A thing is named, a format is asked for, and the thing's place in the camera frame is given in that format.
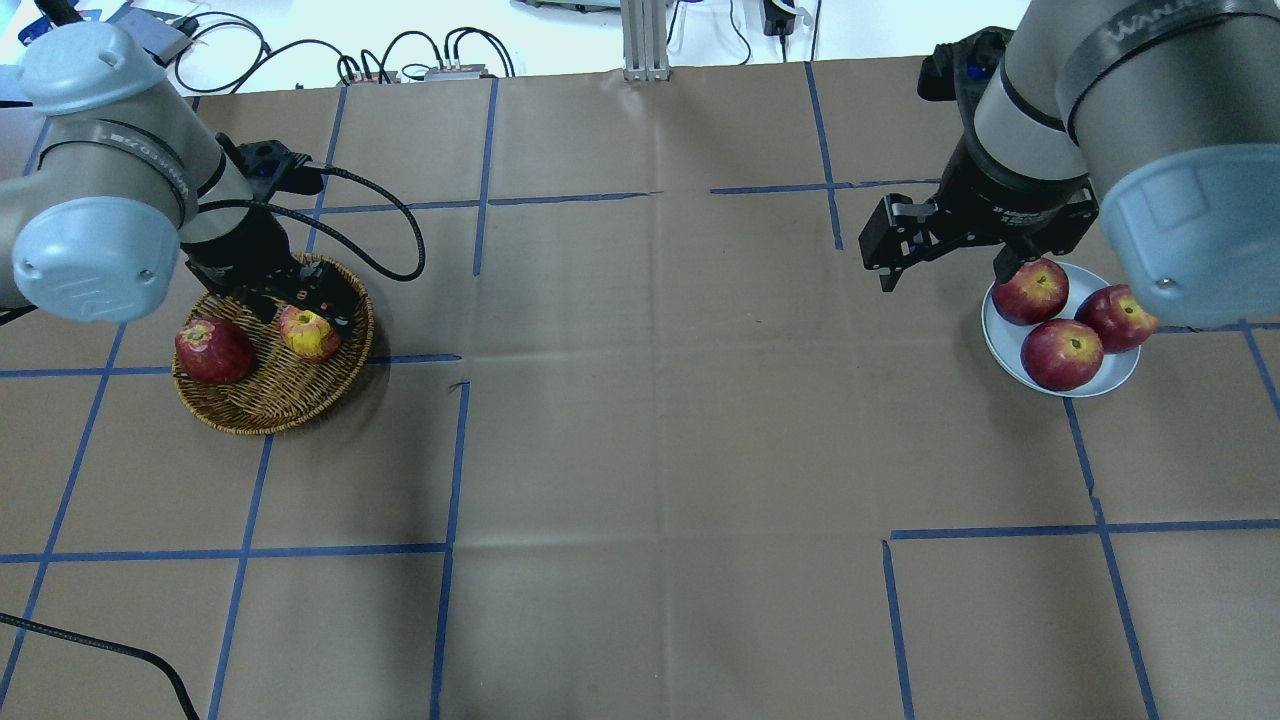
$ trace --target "red apple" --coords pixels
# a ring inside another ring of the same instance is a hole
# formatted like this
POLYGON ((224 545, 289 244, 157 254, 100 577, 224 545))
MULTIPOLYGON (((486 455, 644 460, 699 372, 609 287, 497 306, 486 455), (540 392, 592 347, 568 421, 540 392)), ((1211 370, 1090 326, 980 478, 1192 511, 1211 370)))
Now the red apple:
POLYGON ((329 320, 293 305, 280 311, 280 340, 294 354, 316 363, 338 351, 342 336, 329 320))
POLYGON ((1075 319, 1093 328, 1106 352, 1126 352, 1147 342, 1160 320, 1138 305, 1126 284, 1093 291, 1075 311, 1075 319))
POLYGON ((991 300, 1000 316, 1015 325, 1034 325, 1066 307, 1070 283, 1061 265, 1041 258, 1027 263, 1006 283, 996 283, 991 300))
POLYGON ((1023 368, 1036 384, 1056 392, 1075 389, 1102 366, 1102 340, 1084 323, 1050 320, 1023 341, 1023 368))
POLYGON ((256 352, 239 325, 218 318, 197 318, 173 338, 178 364, 192 380, 234 383, 248 374, 256 352))

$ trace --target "power adapter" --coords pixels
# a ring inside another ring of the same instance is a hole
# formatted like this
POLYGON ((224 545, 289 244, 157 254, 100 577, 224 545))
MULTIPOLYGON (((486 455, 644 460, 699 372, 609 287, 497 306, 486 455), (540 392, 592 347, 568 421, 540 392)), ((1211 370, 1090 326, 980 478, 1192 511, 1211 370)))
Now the power adapter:
POLYGON ((795 10, 787 12, 778 5, 795 8, 795 0, 763 0, 764 3, 764 35, 780 37, 791 35, 796 29, 795 10))

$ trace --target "light blue joint cap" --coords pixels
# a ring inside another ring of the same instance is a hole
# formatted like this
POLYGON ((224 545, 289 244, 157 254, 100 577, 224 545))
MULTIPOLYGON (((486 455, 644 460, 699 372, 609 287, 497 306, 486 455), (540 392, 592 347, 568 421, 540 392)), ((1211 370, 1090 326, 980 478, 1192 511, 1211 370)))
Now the light blue joint cap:
POLYGON ((129 33, 108 23, 72 23, 40 36, 22 58, 18 86, 45 115, 92 110, 164 82, 129 33))
POLYGON ((160 305, 178 263, 178 231, 125 197, 79 197, 38 214, 13 245, 13 277, 60 318, 124 323, 160 305))
POLYGON ((1280 145, 1189 150, 1125 176, 1102 232, 1138 302, 1171 325, 1280 311, 1280 145))

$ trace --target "black wire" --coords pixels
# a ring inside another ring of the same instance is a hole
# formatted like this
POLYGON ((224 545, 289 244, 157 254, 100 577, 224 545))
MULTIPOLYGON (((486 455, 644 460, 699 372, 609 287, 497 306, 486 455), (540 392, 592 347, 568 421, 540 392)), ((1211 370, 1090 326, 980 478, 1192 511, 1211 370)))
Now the black wire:
POLYGON ((356 82, 356 76, 360 74, 360 65, 356 59, 351 55, 342 55, 338 58, 338 79, 342 85, 351 85, 356 82))
POLYGON ((462 59, 462 55, 458 53, 458 45, 462 42, 462 38, 466 37, 466 36, 468 36, 468 35, 475 33, 475 35, 479 35, 480 37, 484 37, 485 40, 488 40, 489 45, 492 45, 493 49, 498 51, 498 58, 502 60, 502 72, 507 77, 516 77, 516 63, 515 63, 515 60, 511 59, 511 53, 507 50, 507 46, 500 40, 498 40, 498 36, 493 35, 489 31, 480 29, 477 27, 460 27, 460 28, 451 29, 448 32, 448 35, 444 36, 444 56, 445 58, 449 58, 449 37, 454 32, 458 33, 458 37, 453 40, 453 55, 452 56, 453 56, 454 60, 461 60, 462 59))
POLYGON ((15 307, 13 310, 0 310, 0 325, 8 325, 9 323, 17 320, 18 318, 36 310, 35 305, 27 305, 26 307, 15 307))
POLYGON ((430 72, 430 69, 431 69, 430 65, 424 65, 422 63, 410 63, 410 64, 407 64, 407 65, 404 65, 404 67, 401 68, 401 76, 402 77, 407 77, 408 79, 417 79, 417 81, 426 79, 426 73, 422 73, 420 76, 415 76, 413 73, 408 72, 410 68, 422 68, 424 70, 428 70, 428 72, 430 72))
MULTIPOLYGON (((200 13, 197 15, 192 15, 192 18, 201 18, 201 17, 207 17, 207 15, 225 15, 225 17, 230 17, 230 18, 234 18, 234 19, 218 22, 218 23, 214 23, 214 24, 211 24, 211 26, 209 26, 206 28, 201 28, 200 32, 197 32, 196 35, 191 36, 192 42, 200 40, 201 37, 209 35, 210 32, 214 32, 215 29, 224 28, 224 27, 238 27, 238 28, 247 29, 247 31, 252 32, 255 36, 257 36, 257 42, 259 42, 257 56, 253 58, 253 65, 256 65, 257 63, 262 61, 264 58, 266 58, 268 55, 271 54, 271 47, 270 47, 270 45, 268 45, 266 38, 262 36, 262 31, 259 29, 257 26, 255 26, 253 23, 246 20, 244 18, 242 18, 239 15, 234 15, 232 13, 219 13, 219 12, 200 13)), ((178 85, 180 85, 182 87, 189 90, 191 92, 200 92, 200 94, 221 92, 221 91, 224 91, 224 90, 227 90, 229 87, 233 87, 237 82, 239 82, 242 78, 244 78, 250 72, 252 72, 252 65, 251 65, 251 68, 248 70, 246 70, 244 74, 241 74, 239 77, 237 77, 236 79, 228 82, 227 85, 220 85, 218 87, 192 87, 192 86, 187 85, 187 82, 184 79, 182 79, 182 59, 186 58, 188 53, 191 53, 191 46, 188 46, 187 50, 184 50, 180 55, 178 55, 177 59, 174 59, 173 77, 174 77, 175 81, 178 81, 178 85)))
POLYGON ((818 9, 813 13, 813 45, 809 47, 809 61, 818 56, 818 22, 822 20, 822 0, 818 0, 818 9))
POLYGON ((241 87, 244 86, 246 82, 248 82, 248 78, 253 73, 256 73, 259 70, 259 68, 261 68, 262 65, 270 63, 271 59, 276 58, 278 55, 283 54, 287 50, 292 50, 292 49, 302 46, 302 45, 323 45, 324 47, 328 47, 329 50, 333 50, 334 53, 337 53, 339 58, 343 56, 343 51, 342 50, 338 50, 338 47, 335 47, 333 44, 325 42, 324 40, 315 40, 312 37, 306 37, 306 38, 302 38, 302 40, 294 40, 293 42, 285 45, 284 47, 280 47, 279 50, 275 50, 274 53, 269 54, 266 58, 262 58, 260 61, 255 63, 253 67, 250 68, 248 72, 244 73, 241 77, 239 82, 237 82, 236 86, 232 87, 232 92, 230 94, 234 95, 237 90, 239 90, 241 87))
POLYGON ((366 56, 367 56, 369 59, 371 59, 371 60, 374 61, 374 64, 375 64, 375 65, 378 65, 378 82, 380 82, 380 83, 383 83, 383 82, 385 82, 385 83, 390 83, 390 82, 392 82, 392 78, 387 76, 387 70, 385 70, 385 69, 383 68, 383 63, 381 63, 381 60, 379 60, 379 59, 378 59, 378 55, 374 55, 374 54, 372 54, 371 51, 369 51, 369 50, 361 50, 361 51, 360 51, 360 63, 361 63, 361 64, 362 64, 362 65, 365 67, 365 78, 367 79, 367 78, 369 78, 369 76, 370 76, 370 72, 369 72, 369 63, 367 63, 367 61, 366 61, 366 59, 365 59, 366 56))
POLYGON ((671 35, 676 32, 676 15, 680 14, 680 0, 676 0, 676 8, 671 12, 671 24, 667 26, 667 47, 671 47, 671 35))
POLYGON ((742 45, 746 45, 746 59, 739 63, 739 65, 745 65, 751 61, 751 44, 742 36, 742 31, 737 28, 737 20, 733 19, 733 0, 728 0, 728 24, 733 26, 733 32, 737 33, 737 38, 742 41, 742 45))
POLYGON ((36 8, 49 18, 55 27, 82 22, 84 18, 67 0, 36 0, 36 8))
POLYGON ((147 652, 136 647, 129 647, 127 644, 114 643, 110 641, 104 641, 99 638, 92 638, 90 635, 82 635, 79 633, 73 633, 70 630, 63 630, 60 628, 54 628, 51 625, 42 625, 40 623, 33 623, 31 620, 24 620, 14 615, 8 615, 0 612, 0 623, 5 625, 13 625, 14 628, 22 628, 29 633, 40 633, 42 635, 49 635, 51 638, 58 638, 60 641, 68 641, 79 644, 87 644, 88 647, 95 647, 97 650, 106 650, 110 652, 118 652, 120 655, 127 655, 137 660, 145 660, 151 665, 160 669, 161 673, 169 678, 169 684, 173 685, 173 692, 178 694, 178 703, 182 705, 182 712, 187 716, 187 720, 200 720, 200 715, 196 714, 196 707, 191 705, 191 696, 187 693, 187 685, 182 682, 182 675, 173 669, 173 665, 165 662, 163 657, 154 652, 147 652))
POLYGON ((406 37, 424 37, 424 38, 426 38, 426 41, 431 44, 431 53, 435 54, 435 67, 438 67, 438 68, 443 68, 444 67, 444 58, 440 56, 440 47, 435 44, 435 40, 433 40, 430 35, 426 35, 425 32, 419 31, 419 29, 407 29, 407 31, 397 35, 394 38, 392 38, 392 41, 387 45, 387 50, 383 51, 383 59, 381 59, 381 65, 383 67, 387 67, 387 60, 388 60, 388 58, 392 56, 392 50, 396 49, 396 44, 399 42, 401 40, 406 38, 406 37))
POLYGON ((396 205, 396 209, 404 214, 404 217, 408 219, 408 227, 412 228, 413 231, 413 240, 417 242, 417 266, 413 268, 411 273, 401 274, 388 270, 376 260, 374 260, 367 252, 361 250, 360 246, 352 242, 351 238, 348 238, 347 236, 321 223, 320 220, 303 215, 302 213, 298 213, 296 210, 289 210, 288 208, 280 208, 279 205, 271 205, 270 202, 261 202, 259 200, 215 200, 212 202, 201 204, 200 211, 205 213, 209 210, 221 210, 224 208, 260 208, 262 210, 269 210, 271 213, 275 213, 276 215, 284 215, 285 218, 291 218, 300 223, 306 223, 314 227, 315 229, 328 234, 329 237, 337 240, 343 245, 343 247, 355 252, 357 258, 364 260, 370 268, 378 270, 379 274, 387 278, 390 278, 397 282, 410 282, 417 279, 422 274, 422 270, 426 268, 426 241, 422 240, 422 229, 417 227, 417 219, 413 218, 413 213, 408 209, 408 206, 401 202, 401 200, 394 195, 392 195, 390 191, 352 172, 344 170, 342 168, 334 168, 332 165, 324 165, 316 169, 320 172, 320 174, 337 176, 339 178, 349 179, 352 182, 367 187, 369 190, 372 190, 374 192, 381 195, 387 200, 390 200, 390 202, 396 205))

